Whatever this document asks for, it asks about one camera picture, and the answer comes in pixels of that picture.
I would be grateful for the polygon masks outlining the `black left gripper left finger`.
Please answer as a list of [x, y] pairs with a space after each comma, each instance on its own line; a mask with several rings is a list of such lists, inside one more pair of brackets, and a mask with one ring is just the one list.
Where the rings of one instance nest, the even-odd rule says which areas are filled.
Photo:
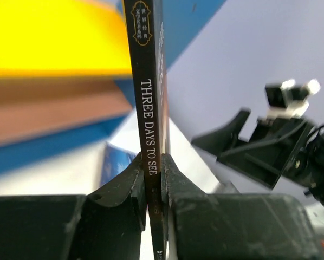
[[138, 259], [141, 157], [89, 195], [0, 197], [0, 259]]

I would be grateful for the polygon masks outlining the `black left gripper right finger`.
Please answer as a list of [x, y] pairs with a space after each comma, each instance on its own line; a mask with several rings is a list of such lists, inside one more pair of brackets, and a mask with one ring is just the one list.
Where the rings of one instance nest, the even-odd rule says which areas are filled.
[[170, 259], [324, 259], [307, 213], [286, 194], [207, 194], [162, 156]]

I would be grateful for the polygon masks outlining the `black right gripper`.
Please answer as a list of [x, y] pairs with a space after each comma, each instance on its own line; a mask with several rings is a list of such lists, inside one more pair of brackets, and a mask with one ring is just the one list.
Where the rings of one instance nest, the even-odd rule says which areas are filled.
[[316, 127], [306, 119], [278, 120], [276, 132], [237, 146], [250, 113], [241, 109], [230, 122], [193, 138], [191, 144], [269, 189], [285, 177], [305, 187], [305, 195], [324, 200], [324, 125]]

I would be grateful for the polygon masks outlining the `Three Days To See book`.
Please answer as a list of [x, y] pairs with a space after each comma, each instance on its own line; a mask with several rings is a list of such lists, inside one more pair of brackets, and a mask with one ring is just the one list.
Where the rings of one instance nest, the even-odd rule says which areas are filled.
[[142, 168], [154, 259], [166, 258], [162, 160], [168, 153], [169, 113], [162, 1], [123, 1], [134, 83]]

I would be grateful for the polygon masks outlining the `Jane Eyre blue book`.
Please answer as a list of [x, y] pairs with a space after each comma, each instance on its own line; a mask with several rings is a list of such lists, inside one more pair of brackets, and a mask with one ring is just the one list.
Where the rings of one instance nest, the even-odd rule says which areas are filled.
[[136, 154], [107, 143], [103, 152], [100, 186], [108, 183], [125, 170], [135, 157]]

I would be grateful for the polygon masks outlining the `blue yellow wooden bookshelf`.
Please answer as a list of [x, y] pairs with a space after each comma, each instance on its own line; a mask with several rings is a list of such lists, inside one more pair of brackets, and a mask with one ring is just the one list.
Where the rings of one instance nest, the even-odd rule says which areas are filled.
[[109, 136], [133, 106], [120, 2], [0, 1], [0, 175]]

